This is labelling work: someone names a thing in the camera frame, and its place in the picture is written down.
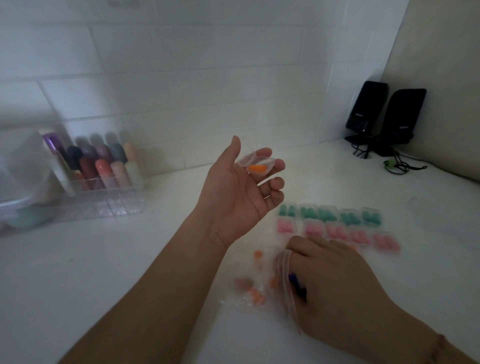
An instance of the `wall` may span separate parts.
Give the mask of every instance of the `wall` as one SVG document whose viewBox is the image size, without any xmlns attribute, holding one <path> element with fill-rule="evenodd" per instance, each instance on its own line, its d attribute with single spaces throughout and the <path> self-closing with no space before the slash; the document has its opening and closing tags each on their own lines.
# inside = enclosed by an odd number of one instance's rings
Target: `wall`
<svg viewBox="0 0 480 364">
<path fill-rule="evenodd" d="M 408 0 L 0 0 L 0 127 L 131 138 L 150 174 L 343 135 Z"/>
<path fill-rule="evenodd" d="M 383 81 L 428 90 L 404 149 L 480 181 L 480 2 L 411 0 Z"/>
</svg>

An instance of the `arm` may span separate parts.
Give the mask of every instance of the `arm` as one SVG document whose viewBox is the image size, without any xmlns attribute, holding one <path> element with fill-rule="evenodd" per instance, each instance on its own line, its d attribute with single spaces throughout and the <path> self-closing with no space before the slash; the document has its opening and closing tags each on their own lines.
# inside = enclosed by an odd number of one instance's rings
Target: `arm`
<svg viewBox="0 0 480 364">
<path fill-rule="evenodd" d="M 373 364 L 434 364 L 438 333 L 390 300 L 361 255 L 322 238 L 296 236 L 287 248 L 307 289 L 307 302 L 294 299 L 308 335 Z M 447 343 L 436 364 L 476 363 Z"/>
<path fill-rule="evenodd" d="M 278 159 L 265 177 L 235 164 L 240 140 L 211 167 L 199 201 L 133 288 L 60 363 L 177 363 L 228 247 L 283 201 Z M 268 148 L 258 155 L 271 156 Z"/>
</svg>

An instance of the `white brick wall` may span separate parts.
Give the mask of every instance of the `white brick wall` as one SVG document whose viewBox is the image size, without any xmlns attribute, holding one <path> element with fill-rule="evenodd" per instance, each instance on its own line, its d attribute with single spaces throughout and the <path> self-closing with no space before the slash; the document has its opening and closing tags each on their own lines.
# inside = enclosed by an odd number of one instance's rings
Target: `white brick wall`
<svg viewBox="0 0 480 364">
<path fill-rule="evenodd" d="M 342 137 L 408 0 L 0 0 L 0 127 L 131 139 L 150 174 Z"/>
</svg>

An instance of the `person's left hand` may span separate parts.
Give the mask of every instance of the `person's left hand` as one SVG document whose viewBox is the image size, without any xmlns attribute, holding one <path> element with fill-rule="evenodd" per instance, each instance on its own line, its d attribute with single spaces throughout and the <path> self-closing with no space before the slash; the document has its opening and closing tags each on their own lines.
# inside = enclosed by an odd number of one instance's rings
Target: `person's left hand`
<svg viewBox="0 0 480 364">
<path fill-rule="evenodd" d="M 257 150 L 258 156 L 270 157 L 272 150 Z M 283 201 L 285 182 L 280 177 L 266 180 L 285 169 L 285 162 L 277 159 L 273 169 L 263 177 L 250 175 L 235 163 L 240 154 L 240 139 L 234 136 L 210 168 L 197 206 L 193 211 L 211 233 L 228 248 L 250 231 L 263 217 Z"/>
</svg>

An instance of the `plastic bag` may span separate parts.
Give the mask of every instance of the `plastic bag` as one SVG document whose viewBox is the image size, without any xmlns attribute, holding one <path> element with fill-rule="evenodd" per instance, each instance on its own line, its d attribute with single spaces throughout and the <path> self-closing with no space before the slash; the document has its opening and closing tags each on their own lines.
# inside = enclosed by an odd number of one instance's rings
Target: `plastic bag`
<svg viewBox="0 0 480 364">
<path fill-rule="evenodd" d="M 233 265 L 233 280 L 221 302 L 265 319 L 285 319 L 300 331 L 288 277 L 291 253 L 278 247 L 252 247 Z"/>
</svg>

